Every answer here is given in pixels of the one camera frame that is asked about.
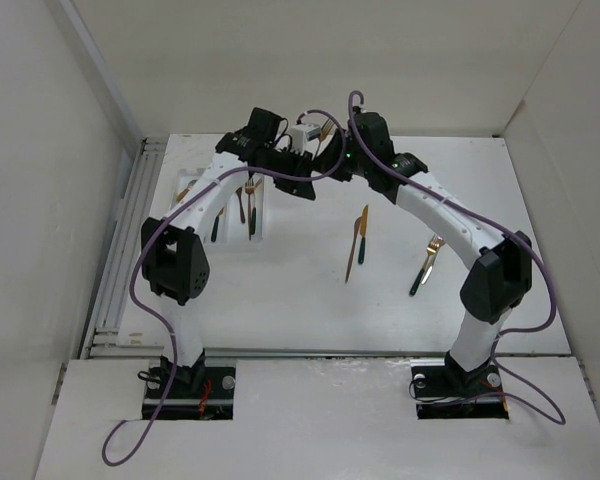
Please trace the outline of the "gold spoon green handle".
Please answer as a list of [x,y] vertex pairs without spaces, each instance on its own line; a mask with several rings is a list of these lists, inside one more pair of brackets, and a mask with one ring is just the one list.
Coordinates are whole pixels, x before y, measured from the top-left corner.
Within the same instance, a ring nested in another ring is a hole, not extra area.
[[186,185],[186,187],[185,187],[185,188],[184,188],[184,189],[183,189],[181,192],[179,192],[179,193],[176,195],[176,197],[175,197],[175,202],[176,202],[176,203],[179,203],[179,202],[181,202],[181,201],[184,199],[184,197],[185,197],[185,196],[186,196],[186,195],[189,193],[189,191],[190,191],[190,190],[193,188],[193,186],[194,186],[196,183],[197,183],[197,181],[196,181],[196,180],[191,180],[191,181],[190,181],[190,182],[189,182],[189,183]]

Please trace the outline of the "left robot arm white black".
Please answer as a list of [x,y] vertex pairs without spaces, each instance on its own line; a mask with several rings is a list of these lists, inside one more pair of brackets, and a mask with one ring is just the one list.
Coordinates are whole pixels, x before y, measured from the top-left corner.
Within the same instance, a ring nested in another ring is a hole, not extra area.
[[310,157],[291,150],[278,150],[276,140],[283,118],[255,107],[247,124],[224,134],[216,144],[208,166],[193,188],[162,217],[148,217],[141,227],[141,252],[134,266],[129,295],[134,306],[151,315],[165,329],[168,349],[150,381],[181,396],[197,394],[203,387],[199,368],[204,356],[200,340],[180,343],[176,322],[141,300],[136,293],[139,278],[152,294],[186,305],[203,292],[210,276],[204,237],[215,218],[236,191],[253,176],[272,177],[298,193],[302,186],[313,191]]

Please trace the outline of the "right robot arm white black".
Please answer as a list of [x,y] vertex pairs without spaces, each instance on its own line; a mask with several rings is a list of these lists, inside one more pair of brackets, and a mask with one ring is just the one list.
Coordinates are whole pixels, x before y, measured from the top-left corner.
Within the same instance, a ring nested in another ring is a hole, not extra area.
[[490,361],[491,348],[511,310],[532,285],[531,241],[522,246],[451,207],[446,190],[426,164],[394,149],[386,121],[354,108],[344,138],[335,137],[318,156],[317,170],[338,181],[364,178],[371,190],[411,213],[441,236],[468,275],[460,289],[465,314],[444,359],[443,381],[457,394],[475,387]]

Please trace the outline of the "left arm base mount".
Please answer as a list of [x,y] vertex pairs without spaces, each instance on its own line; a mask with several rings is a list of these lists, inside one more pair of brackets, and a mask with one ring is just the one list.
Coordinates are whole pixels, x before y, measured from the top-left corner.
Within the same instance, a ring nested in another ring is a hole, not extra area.
[[158,410],[157,420],[232,420],[236,387],[236,365],[207,361],[201,357],[193,366],[177,367],[176,377],[162,407],[160,399],[170,377],[172,364],[161,357],[137,377],[145,383],[141,407],[143,420]]

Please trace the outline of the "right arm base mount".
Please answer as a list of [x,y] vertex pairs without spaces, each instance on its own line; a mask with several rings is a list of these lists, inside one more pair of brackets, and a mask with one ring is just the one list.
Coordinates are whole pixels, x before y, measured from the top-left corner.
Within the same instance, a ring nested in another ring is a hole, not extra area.
[[446,355],[412,360],[410,371],[419,420],[509,419],[501,375],[490,361],[467,373]]

